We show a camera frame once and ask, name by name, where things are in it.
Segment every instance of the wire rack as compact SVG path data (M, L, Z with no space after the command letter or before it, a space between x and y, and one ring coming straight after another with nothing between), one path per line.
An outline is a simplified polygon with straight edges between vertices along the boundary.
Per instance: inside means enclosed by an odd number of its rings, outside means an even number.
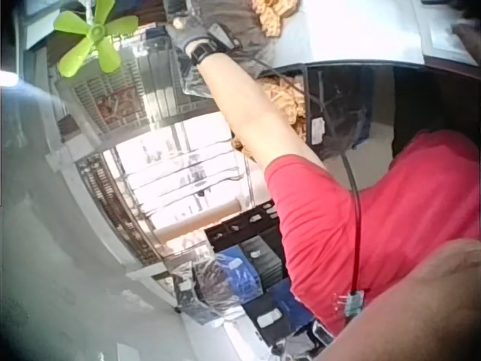
M134 215L126 207L102 156L89 156L77 162L77 167L91 196L109 219L123 244L145 266L161 261L162 258L150 245Z

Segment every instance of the white wall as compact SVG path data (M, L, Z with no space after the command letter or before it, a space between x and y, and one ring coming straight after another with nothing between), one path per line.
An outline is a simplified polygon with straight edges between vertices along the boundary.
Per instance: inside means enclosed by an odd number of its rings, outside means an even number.
M142 361L197 361L180 316L128 279L99 241L45 160L35 100L17 97L27 144L6 147L2 163L2 326L11 344L22 359L115 361L121 343Z

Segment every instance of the sticker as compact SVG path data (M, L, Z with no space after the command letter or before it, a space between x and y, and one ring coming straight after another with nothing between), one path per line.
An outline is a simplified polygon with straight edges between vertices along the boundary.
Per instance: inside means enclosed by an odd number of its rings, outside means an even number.
M257 317L257 324L261 329L264 329L265 327L270 326L272 323L279 320L282 316L283 314L279 311L279 309L275 308L271 312Z
M313 119L311 122L311 141L313 145L321 144L325 133L325 123L322 118Z
M179 288L181 291L188 291L192 289L192 282L187 280L179 284Z
M250 253L250 258L253 258L253 259L259 258L260 256L261 256L261 251L260 251L260 250L257 250L257 251L255 251L255 252L251 252L251 253Z
M231 262L228 263L228 267L230 269L236 269L238 266L242 264L242 259L234 258Z

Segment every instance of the skin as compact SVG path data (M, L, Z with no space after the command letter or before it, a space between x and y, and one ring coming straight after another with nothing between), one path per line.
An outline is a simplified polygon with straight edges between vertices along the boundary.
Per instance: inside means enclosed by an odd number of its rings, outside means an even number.
M481 242L442 247L357 316L318 361L481 359Z
M190 54L199 42L190 44L186 53ZM262 169L287 154L301 156L325 168L264 90L231 58L222 53L210 55L198 70L231 130Z

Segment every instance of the white countertop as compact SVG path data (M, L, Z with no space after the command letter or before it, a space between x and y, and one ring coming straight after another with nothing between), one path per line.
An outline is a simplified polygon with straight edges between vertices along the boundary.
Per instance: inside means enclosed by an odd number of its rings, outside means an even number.
M276 40L274 66L376 60L424 64L424 55L475 65L451 25L461 14L421 0L300 0Z
M460 11L448 5L423 5L420 0L411 0L411 2L419 24L422 50L426 56L476 65L472 56L451 30L451 25L461 20Z
M424 64L412 4L406 0L301 0L285 20L274 66L385 60Z

